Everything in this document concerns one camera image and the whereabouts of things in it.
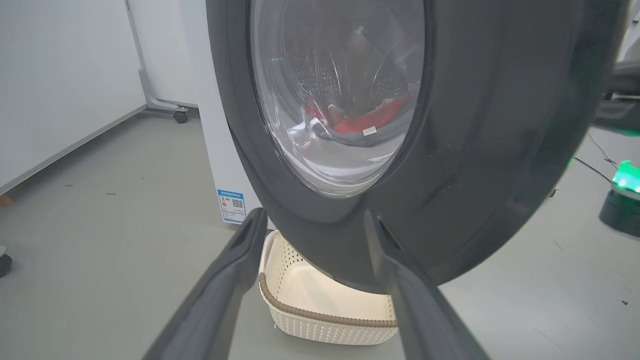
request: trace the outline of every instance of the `energy label sticker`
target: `energy label sticker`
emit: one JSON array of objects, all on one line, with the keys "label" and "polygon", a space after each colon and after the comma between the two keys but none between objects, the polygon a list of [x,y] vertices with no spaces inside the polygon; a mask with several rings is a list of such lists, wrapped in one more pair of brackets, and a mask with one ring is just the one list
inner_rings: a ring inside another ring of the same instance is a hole
[{"label": "energy label sticker", "polygon": [[244,196],[241,193],[218,190],[218,197],[220,198],[220,207],[222,207],[222,219],[242,224],[246,219]]}]

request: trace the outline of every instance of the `white wall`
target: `white wall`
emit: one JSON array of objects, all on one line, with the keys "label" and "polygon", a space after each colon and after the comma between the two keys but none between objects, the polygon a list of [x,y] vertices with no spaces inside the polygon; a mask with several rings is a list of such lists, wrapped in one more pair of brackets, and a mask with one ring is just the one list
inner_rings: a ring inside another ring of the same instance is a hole
[{"label": "white wall", "polygon": [[154,95],[162,100],[198,104],[180,1],[129,0],[129,4]]},{"label": "white wall", "polygon": [[0,193],[145,99],[124,2],[0,2]]}]

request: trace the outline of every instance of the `wall baseboard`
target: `wall baseboard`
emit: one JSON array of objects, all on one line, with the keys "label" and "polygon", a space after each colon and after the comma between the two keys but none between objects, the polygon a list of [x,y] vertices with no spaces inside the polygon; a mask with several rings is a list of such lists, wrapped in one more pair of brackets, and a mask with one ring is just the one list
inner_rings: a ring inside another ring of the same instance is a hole
[{"label": "wall baseboard", "polygon": [[16,177],[15,179],[11,180],[9,183],[6,183],[6,184],[0,186],[0,195],[6,193],[7,191],[11,190],[12,188],[15,188],[21,182],[25,181],[26,179],[29,179],[31,176],[34,176],[39,171],[43,170],[45,167],[48,167],[49,165],[51,165],[51,164],[55,163],[56,161],[62,159],[62,157],[64,157],[68,153],[72,152],[73,150],[76,150],[77,148],[79,148],[80,146],[86,144],[90,140],[93,140],[96,136],[101,135],[102,133],[106,132],[107,130],[109,130],[112,127],[118,125],[119,123],[127,120],[128,118],[132,117],[133,115],[141,112],[142,110],[144,110],[146,108],[147,108],[147,105],[144,104],[143,106],[140,106],[139,108],[136,108],[135,110],[130,111],[129,113],[126,113],[124,116],[117,118],[115,121],[110,122],[106,126],[101,127],[100,129],[98,129],[98,130],[92,132],[91,134],[89,134],[88,136],[85,136],[84,138],[80,139],[80,141],[77,141],[73,145],[65,148],[64,150],[60,151],[59,153],[55,154],[54,156],[51,156],[50,158],[46,159],[45,161],[39,163],[38,165],[36,165],[32,169],[24,172],[22,175],[20,175],[20,176]]}]

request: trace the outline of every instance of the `gray floor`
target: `gray floor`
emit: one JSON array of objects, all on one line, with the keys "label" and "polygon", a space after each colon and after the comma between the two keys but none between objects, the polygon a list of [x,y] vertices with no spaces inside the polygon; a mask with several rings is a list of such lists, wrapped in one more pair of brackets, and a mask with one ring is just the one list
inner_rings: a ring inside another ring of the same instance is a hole
[{"label": "gray floor", "polygon": [[[559,186],[498,253],[441,289],[494,359],[637,359],[640,243],[597,220],[608,189],[597,174],[574,163]],[[233,230],[200,123],[127,121],[0,209],[15,259],[0,279],[0,358],[139,359]],[[399,336],[375,347],[287,336],[254,287],[230,359],[255,358],[403,356]]]}]

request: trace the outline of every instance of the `brown basket rim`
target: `brown basket rim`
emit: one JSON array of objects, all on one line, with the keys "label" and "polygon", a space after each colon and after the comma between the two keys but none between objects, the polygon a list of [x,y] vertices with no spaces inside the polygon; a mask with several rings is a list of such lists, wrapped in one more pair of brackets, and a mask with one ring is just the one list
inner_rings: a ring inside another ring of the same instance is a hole
[{"label": "brown basket rim", "polygon": [[271,292],[269,291],[269,288],[267,287],[267,276],[264,274],[264,272],[260,273],[259,282],[260,282],[260,290],[262,290],[262,294],[264,295],[264,298],[269,302],[269,304],[271,304],[276,309],[283,311],[284,313],[298,315],[304,318],[319,320],[322,322],[335,323],[338,325],[361,326],[361,327],[397,327],[396,320],[364,320],[364,319],[343,318],[341,316],[325,315],[325,314],[315,313],[313,311],[289,306],[287,304],[283,304],[271,294]]}]

